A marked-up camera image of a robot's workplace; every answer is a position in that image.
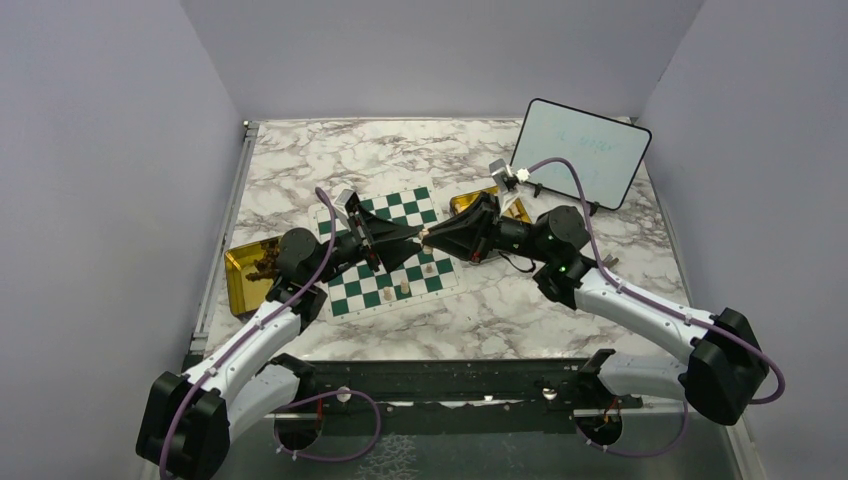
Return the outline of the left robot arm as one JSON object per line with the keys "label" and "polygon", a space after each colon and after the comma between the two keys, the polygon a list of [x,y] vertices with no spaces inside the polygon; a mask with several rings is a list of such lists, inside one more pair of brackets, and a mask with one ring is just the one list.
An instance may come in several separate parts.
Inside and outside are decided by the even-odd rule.
{"label": "left robot arm", "polygon": [[343,218],[346,230],[332,228],[325,241],[305,228],[285,233],[272,286],[247,324],[198,364],[154,380],[136,453],[155,464],[161,478],[209,479],[247,427],[279,406],[309,406],[313,382],[269,362],[317,317],[326,300],[319,285],[359,263],[390,272],[421,250],[419,226],[385,220],[359,204],[329,213],[332,222]]}

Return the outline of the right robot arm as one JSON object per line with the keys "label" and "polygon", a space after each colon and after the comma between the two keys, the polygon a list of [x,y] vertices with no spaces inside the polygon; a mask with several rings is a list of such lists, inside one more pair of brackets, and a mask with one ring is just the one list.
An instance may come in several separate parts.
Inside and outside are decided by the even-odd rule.
{"label": "right robot arm", "polygon": [[582,254],[592,240],[574,206],[557,206],[529,224],[501,215],[487,193],[422,235],[423,245],[470,263],[493,251],[537,261],[533,280],[549,301],[610,320],[672,356],[663,372],[626,381],[620,369],[635,357],[608,355],[577,380],[585,404],[600,407],[631,393],[679,398],[715,423],[736,424],[758,403],[755,395],[772,370],[747,317],[731,308],[713,314],[687,307],[629,284]]}

